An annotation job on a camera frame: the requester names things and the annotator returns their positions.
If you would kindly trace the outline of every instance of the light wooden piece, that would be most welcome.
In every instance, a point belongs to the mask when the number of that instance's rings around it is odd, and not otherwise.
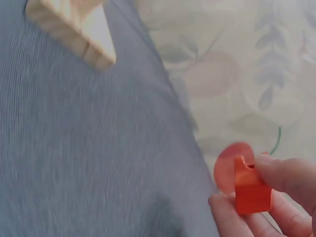
[[[102,1],[29,0],[26,14],[95,68],[102,70],[116,62]]]

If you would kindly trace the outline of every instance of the red circle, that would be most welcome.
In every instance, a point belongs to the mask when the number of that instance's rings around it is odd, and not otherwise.
[[[246,142],[237,142],[229,145],[218,156],[214,166],[214,180],[217,187],[224,193],[235,191],[234,158],[242,155],[246,163],[254,163],[254,154],[251,146]]]

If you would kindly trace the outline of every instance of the fingernail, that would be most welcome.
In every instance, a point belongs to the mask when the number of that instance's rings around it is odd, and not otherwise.
[[[273,157],[270,155],[261,154],[255,159],[255,165],[269,165],[273,161]]]

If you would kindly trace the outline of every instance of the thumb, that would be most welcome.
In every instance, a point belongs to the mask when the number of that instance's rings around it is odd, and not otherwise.
[[[256,170],[271,188],[287,193],[316,217],[316,166],[303,159],[274,159],[259,155]]]

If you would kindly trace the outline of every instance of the red plastic piece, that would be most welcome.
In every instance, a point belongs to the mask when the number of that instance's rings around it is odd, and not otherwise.
[[[249,215],[271,210],[272,189],[259,176],[253,164],[246,164],[243,156],[235,157],[236,210]]]

